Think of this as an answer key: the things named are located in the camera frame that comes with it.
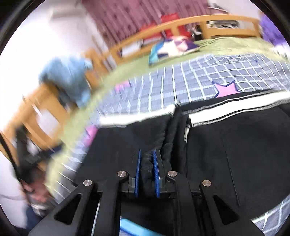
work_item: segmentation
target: pink fabric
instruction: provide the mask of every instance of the pink fabric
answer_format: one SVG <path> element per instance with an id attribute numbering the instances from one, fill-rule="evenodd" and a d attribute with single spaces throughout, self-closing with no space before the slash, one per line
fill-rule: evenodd
<path id="1" fill-rule="evenodd" d="M 166 14 L 209 15 L 207 0 L 82 0 L 105 41 L 112 46 Z"/>
<path id="2" fill-rule="evenodd" d="M 94 125 L 88 126 L 86 128 L 87 135 L 83 140 L 83 143 L 86 147 L 90 146 L 92 144 L 92 141 L 94 140 L 94 137 L 96 136 L 98 132 L 98 128 Z"/>

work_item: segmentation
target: wooden headboard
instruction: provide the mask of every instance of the wooden headboard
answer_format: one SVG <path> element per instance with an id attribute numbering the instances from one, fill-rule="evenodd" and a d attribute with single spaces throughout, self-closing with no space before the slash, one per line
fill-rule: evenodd
<path id="1" fill-rule="evenodd" d="M 236 21 L 244 21 L 251 22 L 253 24 L 253 29 L 230 29 L 230 28 L 208 28 L 206 23 L 207 21 L 216 21 L 216 20 L 236 20 Z M 239 16 L 239 15 L 203 15 L 203 16 L 193 16 L 183 19 L 178 19 L 174 21 L 169 21 L 154 27 L 151 27 L 147 30 L 141 31 L 132 35 L 131 37 L 121 41 L 115 46 L 111 47 L 107 52 L 102 55 L 98 55 L 94 50 L 90 50 L 87 52 L 87 57 L 91 58 L 96 70 L 99 70 L 101 73 L 107 73 L 107 69 L 104 66 L 103 61 L 106 60 L 109 56 L 112 56 L 117 65 L 131 61 L 134 58 L 140 57 L 144 54 L 148 54 L 151 51 L 151 47 L 154 43 L 149 44 L 145 47 L 142 47 L 138 52 L 133 53 L 127 57 L 122 58 L 120 56 L 120 51 L 123 47 L 134 43 L 143 38 L 149 37 L 153 34 L 162 32 L 164 30 L 170 29 L 174 36 L 180 35 L 178 26 L 190 24 L 190 23 L 200 23 L 202 36 L 204 39 L 209 39 L 212 36 L 217 35 L 230 35 L 236 37 L 251 37 L 256 36 L 260 37 L 259 32 L 259 20 L 255 18 Z"/>

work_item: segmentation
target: screw head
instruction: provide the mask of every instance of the screw head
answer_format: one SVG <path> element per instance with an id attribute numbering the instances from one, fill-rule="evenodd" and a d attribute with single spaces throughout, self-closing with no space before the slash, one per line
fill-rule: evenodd
<path id="1" fill-rule="evenodd" d="M 121 170 L 118 172 L 119 177 L 125 177 L 126 175 L 127 175 L 126 171 Z"/>
<path id="2" fill-rule="evenodd" d="M 87 179 L 83 182 L 85 186 L 90 186 L 93 182 L 90 179 Z"/>
<path id="3" fill-rule="evenodd" d="M 211 181 L 209 181 L 209 180 L 204 180 L 204 181 L 202 182 L 202 185 L 205 186 L 205 187 L 209 187 L 209 186 L 211 186 Z"/>
<path id="4" fill-rule="evenodd" d="M 177 176 L 177 172 L 174 171 L 174 170 L 171 170 L 171 171 L 168 171 L 168 175 L 169 175 L 170 177 L 175 177 L 175 176 Z"/>

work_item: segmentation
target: checkered blanket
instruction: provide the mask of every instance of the checkered blanket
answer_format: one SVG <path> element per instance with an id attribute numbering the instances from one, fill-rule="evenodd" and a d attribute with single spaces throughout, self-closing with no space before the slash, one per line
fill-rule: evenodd
<path id="1" fill-rule="evenodd" d="M 289 66 L 261 54 L 204 55 L 130 79 L 122 89 L 118 87 L 107 94 L 91 114 L 88 125 L 98 127 L 101 115 L 150 112 L 174 103 L 210 99 L 218 96 L 220 88 L 233 83 L 235 86 L 231 87 L 235 92 L 289 90 Z M 73 190 L 71 180 L 88 150 L 83 142 L 87 135 L 87 132 L 83 133 L 69 162 L 63 164 L 65 170 L 57 181 L 57 189 L 54 189 L 59 202 Z M 266 236 L 275 235 L 290 213 L 289 203 L 290 196 L 253 222 Z"/>

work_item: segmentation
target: green blanket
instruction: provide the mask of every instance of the green blanket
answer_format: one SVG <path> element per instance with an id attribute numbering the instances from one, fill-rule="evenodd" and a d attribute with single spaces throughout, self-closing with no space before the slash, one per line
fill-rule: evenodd
<path id="1" fill-rule="evenodd" d="M 108 76 L 103 78 L 103 87 L 98 89 L 92 95 L 92 98 L 84 109 L 76 110 L 64 127 L 64 132 L 61 136 L 62 141 L 65 143 L 64 149 L 54 155 L 53 160 L 49 164 L 47 171 L 46 185 L 52 194 L 54 185 L 59 178 L 59 173 L 62 172 L 63 164 L 65 164 L 69 157 L 71 150 L 75 146 L 75 141 L 80 137 L 84 131 L 85 125 L 88 122 L 90 114 L 94 111 L 98 102 L 110 89 L 116 84 L 121 83 L 137 75 L 142 75 L 167 65 L 181 63 L 204 54 L 214 55 L 239 55 L 245 53 L 261 53 L 273 60 L 285 60 L 283 57 L 272 52 L 272 44 L 262 40 L 261 38 L 235 38 L 235 37 L 220 37 L 216 39 L 207 39 L 196 41 L 200 45 L 200 50 L 194 53 L 162 61 L 153 67 L 148 65 L 148 56 L 141 57 L 129 63 L 119 65 Z"/>

